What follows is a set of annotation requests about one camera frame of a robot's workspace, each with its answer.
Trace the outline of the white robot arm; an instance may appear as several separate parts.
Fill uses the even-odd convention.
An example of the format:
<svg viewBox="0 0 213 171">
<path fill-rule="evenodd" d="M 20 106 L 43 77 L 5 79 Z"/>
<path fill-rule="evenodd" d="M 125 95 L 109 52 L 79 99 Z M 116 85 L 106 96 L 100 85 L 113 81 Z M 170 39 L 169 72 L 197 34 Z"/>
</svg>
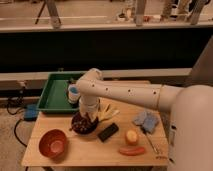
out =
<svg viewBox="0 0 213 171">
<path fill-rule="evenodd" d="M 80 107 L 92 114 L 101 97 L 171 115 L 167 171 L 213 171 L 213 87 L 109 83 L 92 68 L 77 81 Z"/>
</svg>

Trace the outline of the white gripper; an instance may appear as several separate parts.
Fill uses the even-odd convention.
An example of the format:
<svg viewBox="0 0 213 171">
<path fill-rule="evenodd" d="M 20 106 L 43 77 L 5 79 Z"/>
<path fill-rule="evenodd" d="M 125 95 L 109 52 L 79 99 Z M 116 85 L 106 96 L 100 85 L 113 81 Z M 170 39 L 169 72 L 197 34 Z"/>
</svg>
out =
<svg viewBox="0 0 213 171">
<path fill-rule="evenodd" d="M 80 105 L 80 114 L 83 118 L 94 122 L 97 118 L 98 108 L 98 105 Z"/>
</svg>

